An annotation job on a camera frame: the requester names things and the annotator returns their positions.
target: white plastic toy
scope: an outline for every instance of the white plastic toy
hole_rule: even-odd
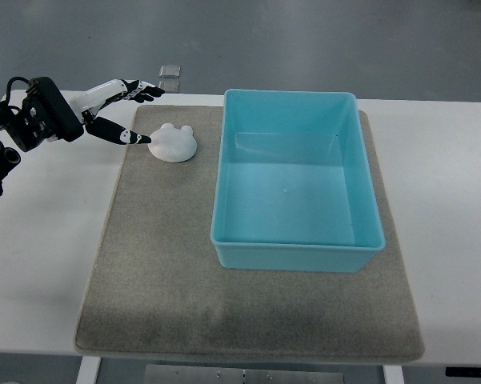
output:
[[[194,131],[190,126],[179,130],[170,122],[162,124],[160,129],[150,135],[151,143],[147,145],[156,158],[164,162],[185,162],[198,149]]]

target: felt mat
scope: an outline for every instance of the felt mat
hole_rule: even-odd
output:
[[[75,333],[80,354],[182,362],[406,362],[423,354],[367,116],[387,246],[356,274],[221,267],[210,240],[222,107],[141,106],[132,130],[191,125],[196,155],[126,150]]]

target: gray floor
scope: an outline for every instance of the gray floor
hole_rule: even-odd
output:
[[[86,90],[112,78],[158,83],[164,64],[182,67],[188,94],[250,88],[481,102],[481,0],[0,0],[0,98],[13,76]],[[0,354],[0,366],[21,383],[49,382],[35,372],[51,382],[75,377],[78,360],[60,357],[48,371],[51,359]],[[105,360],[98,382],[140,382],[143,364]],[[481,382],[446,379],[443,367],[404,374],[406,382]]]

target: blue plastic bin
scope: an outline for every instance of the blue plastic bin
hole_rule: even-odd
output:
[[[210,238],[227,268],[356,272],[380,252],[355,96],[228,90]]]

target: robotic hand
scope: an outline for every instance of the robotic hand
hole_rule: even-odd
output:
[[[22,108],[10,106],[10,90],[15,81],[28,84]],[[136,134],[124,127],[97,117],[98,112],[119,100],[152,101],[164,93],[157,86],[141,80],[111,80],[66,100],[50,78],[12,78],[7,83],[6,99],[0,102],[0,131],[9,136],[23,151],[36,148],[45,139],[72,142],[87,132],[116,144],[150,143],[148,136]],[[0,196],[2,180],[20,163],[13,148],[0,142]]]

